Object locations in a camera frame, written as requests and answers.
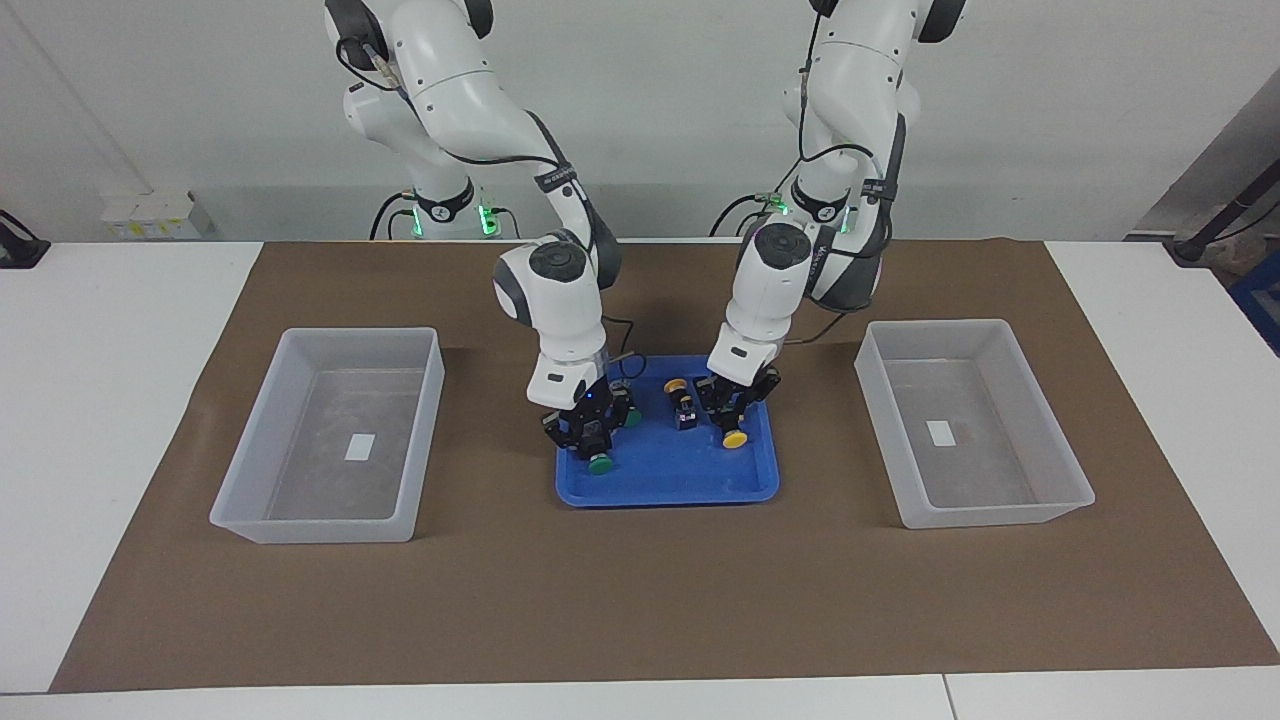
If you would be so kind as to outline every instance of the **white table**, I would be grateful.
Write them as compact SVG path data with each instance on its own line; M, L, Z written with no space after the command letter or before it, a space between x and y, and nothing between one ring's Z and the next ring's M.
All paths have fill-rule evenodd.
M47 691L257 243L59 245L0 273L0 693ZM1272 639L1280 360L1158 246L1050 250ZM22 386L12 378L22 378ZM1280 669L0 698L0 717L1280 717Z

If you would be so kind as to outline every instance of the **blue crate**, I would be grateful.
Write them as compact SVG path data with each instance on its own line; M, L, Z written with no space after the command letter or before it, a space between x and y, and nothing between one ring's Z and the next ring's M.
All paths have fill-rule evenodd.
M1262 340L1280 355L1280 252L1272 252L1229 292Z
M634 373L640 361L628 360ZM639 425L613 436L613 469L593 475L572 451L556 455L556 492L573 507L653 507L671 505L744 505L764 502L778 492L778 461L773 450L769 411L756 402L746 411L745 447L724 450L721 432L699 407L698 427L676 429L676 415L663 386L707 375L705 355L649 357L644 373L631 380Z

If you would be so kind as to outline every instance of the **white sticker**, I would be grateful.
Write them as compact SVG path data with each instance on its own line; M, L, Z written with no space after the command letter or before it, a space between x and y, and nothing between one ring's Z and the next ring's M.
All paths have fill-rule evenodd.
M374 438L378 436L356 433L351 436L351 442L347 443L347 460L353 462L364 462L369 460L369 455L374 451Z
M951 423L946 420L925 420L929 425L929 437L933 438L933 447L955 447L956 436L951 432Z

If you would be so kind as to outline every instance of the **yellow ring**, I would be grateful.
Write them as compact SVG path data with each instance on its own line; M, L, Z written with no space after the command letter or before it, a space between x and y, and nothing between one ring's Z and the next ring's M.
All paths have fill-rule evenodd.
M724 442L722 445L724 445L724 450L737 450L746 445L746 433L742 430L731 430L724 433Z

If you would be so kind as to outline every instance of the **translucent plastic bin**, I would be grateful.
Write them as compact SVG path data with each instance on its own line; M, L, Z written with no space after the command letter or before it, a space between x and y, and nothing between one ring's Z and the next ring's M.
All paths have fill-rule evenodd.
M285 331L209 520L260 543L407 541L443 384L431 328Z
M1093 503L1009 323L870 323L855 366L908 528L1043 523Z

